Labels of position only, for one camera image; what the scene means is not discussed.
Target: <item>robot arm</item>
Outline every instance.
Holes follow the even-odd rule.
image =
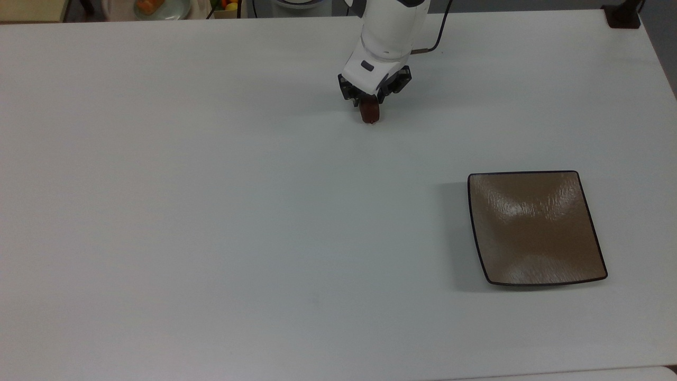
[[[365,122],[374,123],[383,98],[402,90],[411,79],[405,64],[428,14],[430,0],[347,0],[347,3],[362,17],[364,25],[338,80],[344,98],[360,107]],[[365,118],[365,110],[373,112],[374,108],[375,120]]]

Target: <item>cable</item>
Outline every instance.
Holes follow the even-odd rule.
[[[437,49],[437,46],[439,45],[439,40],[442,39],[442,32],[444,31],[444,24],[447,22],[447,15],[449,14],[449,8],[452,7],[452,2],[454,0],[449,0],[449,3],[447,3],[447,9],[444,10],[444,17],[442,18],[442,25],[439,26],[439,34],[437,35],[437,41],[433,45],[433,47],[424,47],[422,49],[414,49],[412,50],[412,54],[421,54],[421,53],[428,53],[431,52],[435,49]]]
[[[216,10],[216,7],[218,7],[218,6],[219,6],[219,0],[216,0],[216,2],[214,3],[214,5],[212,5],[212,10],[211,10],[211,12],[209,12],[209,15],[207,15],[207,20],[209,20],[209,18],[211,17],[211,15],[214,14],[214,11]]]

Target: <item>table surface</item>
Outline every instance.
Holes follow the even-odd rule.
[[[0,23],[61,22],[68,0],[2,0]]]
[[[0,26],[0,379],[677,363],[677,104],[645,30],[452,14],[364,125],[336,81],[360,22]],[[609,278],[489,285],[466,177],[550,169]]]

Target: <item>brown plate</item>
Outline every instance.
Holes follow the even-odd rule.
[[[489,283],[566,285],[607,277],[576,171],[471,174],[468,201]]]

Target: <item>brown object in gripper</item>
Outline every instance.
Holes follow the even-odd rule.
[[[359,99],[359,113],[364,123],[374,124],[380,118],[378,111],[378,98],[376,96],[364,96]]]

